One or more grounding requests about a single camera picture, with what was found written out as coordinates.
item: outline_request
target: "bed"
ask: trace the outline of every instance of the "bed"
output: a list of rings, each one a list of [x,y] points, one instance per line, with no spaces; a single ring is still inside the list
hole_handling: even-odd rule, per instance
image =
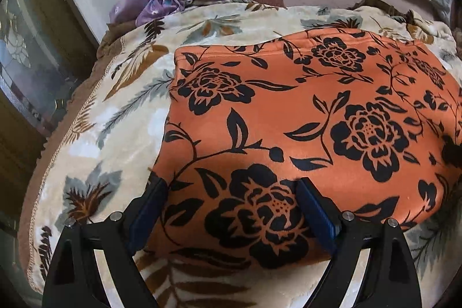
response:
[[[320,7],[285,9],[250,0],[229,0],[167,16],[128,32],[103,47],[91,78],[76,92],[68,115],[48,141],[29,185],[19,242],[21,262],[31,286],[42,291],[50,257],[70,210],[77,218],[100,221],[111,212],[125,208],[132,198],[143,192],[149,168],[163,139],[163,125],[169,108],[165,82],[172,75],[173,53],[177,47],[185,42],[234,46],[258,44],[303,31],[307,20],[322,25],[329,20],[353,16],[362,19],[362,30],[402,41],[413,39],[408,30],[418,35],[460,83],[462,63],[455,55],[456,44],[447,26],[422,20],[417,13],[413,14],[416,25],[399,23],[380,9],[368,6],[355,11],[333,9],[326,12]],[[211,23],[208,33],[204,31],[207,23]],[[150,44],[146,42],[156,35],[153,32],[156,28],[163,29],[156,43],[165,49],[149,51]],[[129,57],[133,59],[134,53],[143,53],[146,49],[147,53],[161,57],[157,60],[153,57],[153,64],[143,74],[124,85],[113,75],[114,71],[123,72],[127,64],[130,65]],[[461,236],[458,231],[458,190],[453,192],[456,196],[447,202],[447,207],[406,232],[414,250],[425,307],[432,307],[437,302],[462,263],[457,251]],[[318,263],[278,272],[249,270],[231,274],[229,270],[157,259],[151,253],[139,253],[135,258],[161,306],[170,296],[181,301],[200,295],[203,306],[220,303],[233,307],[298,307],[311,293],[326,266]],[[97,255],[97,259],[109,300],[113,306],[119,306],[103,257]],[[367,252],[363,252],[363,267],[366,260]],[[362,272],[360,268],[357,270],[345,306],[352,303]],[[258,283],[255,285],[252,281],[256,277]],[[218,295],[208,295],[211,283],[219,284]]]
[[[435,21],[438,16],[428,1],[342,1],[329,0],[320,6],[301,5],[300,0],[196,3],[136,29],[133,23],[109,26],[92,75],[76,90],[27,190],[18,238],[21,264],[32,288],[43,291],[66,218],[104,220],[144,191],[165,140],[169,84],[175,51],[181,46],[258,46],[337,23],[340,28],[359,28],[400,43],[418,41],[462,85],[462,62],[451,29]],[[255,66],[264,65],[254,61]],[[432,166],[439,163],[437,156],[429,158]],[[450,184],[451,195],[440,210],[417,225],[413,223],[406,232],[426,308],[437,304],[462,265],[458,251],[462,185],[460,180]],[[422,192],[422,199],[429,200],[428,193]],[[354,302],[367,256],[368,251],[363,251],[343,307]],[[302,307],[327,265],[319,262],[277,271],[236,272],[212,267],[230,263],[223,255],[202,257],[202,261],[212,259],[212,265],[198,265],[198,257],[202,256],[195,253],[189,259],[184,255],[166,259],[138,252],[135,260],[162,308],[185,304],[199,308]],[[98,253],[96,259],[109,302],[121,307],[104,257]]]

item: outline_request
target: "leaf pattern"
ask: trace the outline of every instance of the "leaf pattern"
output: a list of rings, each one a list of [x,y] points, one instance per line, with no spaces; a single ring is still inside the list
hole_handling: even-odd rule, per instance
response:
[[[196,168],[196,171],[202,178],[207,195],[209,195],[212,199],[216,199],[219,196],[219,188],[222,190],[226,189],[226,181],[217,173],[200,167]]]
[[[435,38],[431,34],[425,33],[417,25],[407,24],[406,29],[414,40],[420,40],[424,44],[432,44]]]
[[[247,80],[246,83],[255,85],[256,87],[260,87],[266,90],[272,90],[274,92],[285,92],[287,90],[296,88],[291,85],[277,84],[277,83],[272,83],[266,80]]]
[[[94,215],[101,201],[111,194],[111,191],[105,191],[108,185],[109,183],[98,183],[96,187],[88,186],[86,193],[71,188],[66,197],[73,206],[68,211],[69,217],[75,218],[77,222],[86,223]]]
[[[232,149],[243,148],[249,137],[249,129],[244,119],[233,108],[226,119],[226,125],[232,139]]]
[[[242,33],[242,29],[237,26],[240,23],[240,20],[237,19],[238,17],[238,14],[215,17],[214,19],[201,21],[200,23],[190,27],[180,29],[178,33],[200,25],[199,28],[189,34],[189,36],[184,40],[183,44],[198,43],[213,35],[230,36],[232,34]]]
[[[378,33],[383,35],[383,37],[388,37],[388,38],[391,38],[392,40],[396,40],[396,41],[400,41],[400,42],[408,42],[409,41],[408,38],[403,37],[401,34],[399,34],[399,32],[397,32],[393,28],[382,27],[375,18],[373,18],[372,16],[370,18],[373,19],[373,21],[375,21],[375,23],[378,25],[378,27],[379,27]]]
[[[177,260],[158,261],[149,253],[136,261],[140,272],[153,264],[157,268],[146,277],[145,282],[149,291],[156,297],[160,308],[165,308],[169,301],[172,301],[173,304],[170,303],[169,306],[173,308],[193,306],[245,308],[255,305],[234,297],[235,294],[248,291],[248,287],[209,280],[230,276],[235,273],[233,270],[211,269]]]
[[[235,46],[234,48],[230,48],[228,46],[225,46],[225,48],[228,50],[228,51],[231,51],[232,53],[237,53],[239,55],[243,55],[243,56],[246,56],[246,57],[249,57],[250,58],[250,62],[255,66],[255,67],[258,67],[258,68],[262,68],[264,70],[266,70],[268,68],[268,62],[266,60],[264,60],[263,58],[261,57],[258,57],[256,56],[256,54],[258,54],[262,49],[263,47],[265,46],[266,43],[262,43],[262,44],[255,44],[252,46],[252,50],[251,51],[247,51],[247,48],[249,46]],[[239,65],[241,62],[228,62],[228,63],[225,63],[223,64],[225,67],[235,67],[237,65]]]
[[[321,142],[321,145],[325,152],[325,157],[309,157],[305,159],[290,157],[290,160],[292,161],[293,165],[297,167],[299,170],[318,170],[319,168],[324,168],[334,164],[332,156],[329,150],[327,149],[326,144],[324,143],[324,133],[327,129],[327,125],[329,124],[331,115],[342,109],[348,103],[348,101],[350,100],[350,94],[351,92],[349,90],[337,93],[337,97],[331,102],[330,106],[327,106],[326,101],[320,100],[314,94],[312,100],[313,105],[319,112],[327,115],[324,124],[320,127],[320,123],[310,122],[304,124],[303,126],[292,132],[284,133],[284,135],[286,135],[288,138],[295,141],[306,142],[319,138],[319,141]]]
[[[122,171],[102,173],[102,162],[96,165],[85,182],[66,177],[63,190],[64,209],[55,226],[64,228],[64,222],[73,217],[80,223],[92,222],[92,216],[101,212],[114,196],[121,183]]]
[[[167,96],[168,88],[172,81],[172,72],[164,70],[161,77],[154,78],[151,84],[146,85],[142,91],[138,92],[134,98],[132,98],[126,105],[124,105],[117,113],[115,113],[111,119],[109,119],[103,126],[98,140],[96,141],[98,147],[102,149],[105,145],[105,140],[111,133],[112,129],[119,122],[125,119],[130,113],[140,107],[148,98],[149,100],[153,100],[156,97]]]
[[[40,246],[38,247],[38,254],[40,255],[40,274],[43,281],[47,280],[48,269],[51,263],[51,245],[50,245],[51,230],[48,226],[42,227],[42,234],[40,235]]]
[[[319,28],[361,28],[363,18],[361,16],[344,17],[340,15],[330,14],[326,21],[321,20],[300,20],[300,23],[305,30]]]
[[[164,225],[184,226],[193,218],[203,203],[204,200],[191,197],[179,204],[171,204],[165,209],[162,222]]]
[[[105,98],[105,101],[111,98],[122,88],[127,87],[138,79],[144,71],[152,66],[156,61],[169,53],[169,49],[166,46],[151,44],[146,46],[139,54],[131,58],[127,66],[122,71],[119,80],[109,91]]]
[[[419,192],[428,199],[431,206],[433,200],[433,183],[419,182]],[[425,222],[406,232],[409,248],[414,259],[417,272],[423,276],[429,267],[443,256],[448,243],[459,228],[462,217],[462,176],[444,200],[441,208]]]
[[[388,197],[378,204],[366,204],[356,209],[354,213],[362,220],[382,222],[393,215],[399,196]]]
[[[72,126],[66,136],[63,139],[65,145],[72,144],[76,142],[80,135],[88,130],[91,130],[96,123],[90,122],[90,110],[95,104],[96,94],[93,94],[89,97],[85,105],[80,110],[79,114],[72,123]]]
[[[316,12],[318,16],[325,16],[330,13],[330,7],[319,7],[319,10]]]
[[[128,60],[131,60],[134,57],[137,57],[139,54],[144,54],[145,50],[150,49],[150,45],[154,42],[156,37],[161,34],[161,32],[165,29],[163,27],[163,18],[155,19],[150,21],[144,26],[144,31],[146,34],[145,39],[141,42],[133,51],[129,54],[128,58],[124,60],[122,63],[118,64],[114,71],[112,72],[111,78],[114,79],[116,73],[121,69],[122,65],[126,63]]]
[[[174,180],[172,181],[172,183],[170,184],[169,186],[169,189],[173,192],[175,191],[180,191],[182,190],[183,188],[186,188],[188,186],[191,186],[192,183],[188,183],[188,182],[182,182],[180,180]]]
[[[269,6],[267,4],[261,4],[261,3],[258,3],[258,2],[250,2],[247,4],[245,10],[249,10],[251,12],[253,11],[258,11],[258,10],[276,10],[278,11],[279,10],[279,7],[276,7],[276,6]]]

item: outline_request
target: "floral blanket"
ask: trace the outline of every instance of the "floral blanket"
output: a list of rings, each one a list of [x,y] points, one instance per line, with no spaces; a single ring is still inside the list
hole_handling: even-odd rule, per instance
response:
[[[423,41],[457,82],[462,82],[462,63],[455,55],[456,44],[447,26],[421,20],[417,14],[413,24],[395,19],[367,6],[355,11],[307,6],[278,9],[231,0],[187,9],[126,34],[122,52],[109,64],[54,154],[43,176],[29,228],[21,229],[29,233],[27,277],[31,286],[43,291],[66,218],[98,222],[115,210],[125,209],[131,199],[143,193],[164,136],[177,48],[188,44],[250,46],[313,28],[358,28],[396,41]],[[258,57],[250,59],[255,67],[264,65]],[[433,103],[441,111],[448,108],[447,103],[429,95],[428,106]],[[439,156],[429,159],[432,165],[441,163]],[[431,201],[428,186],[420,191],[427,202]],[[462,264],[457,246],[462,239],[461,188],[462,184],[454,185],[440,211],[406,232],[419,272],[424,307],[438,301]],[[362,252],[361,267],[355,272],[344,307],[353,304],[367,254]],[[221,253],[190,256],[212,260],[216,266],[233,261]],[[104,257],[97,253],[96,259],[112,307],[121,307]],[[168,308],[302,307],[327,265],[322,262],[236,274],[157,259],[151,253],[139,252],[135,259],[159,305]]]

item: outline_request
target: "black mount bracket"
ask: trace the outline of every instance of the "black mount bracket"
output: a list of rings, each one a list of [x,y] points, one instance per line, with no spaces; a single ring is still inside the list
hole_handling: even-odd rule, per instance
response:
[[[79,224],[70,218],[50,263],[43,308],[108,308],[95,249],[104,251],[125,308],[158,308],[133,261],[144,247],[167,201],[167,183],[151,174],[141,197],[103,222]],[[355,308],[421,308],[419,281],[404,234],[393,218],[369,223],[340,212],[308,178],[297,185],[297,203],[317,239],[332,254],[304,308],[338,308],[353,277],[361,249],[370,248]]]

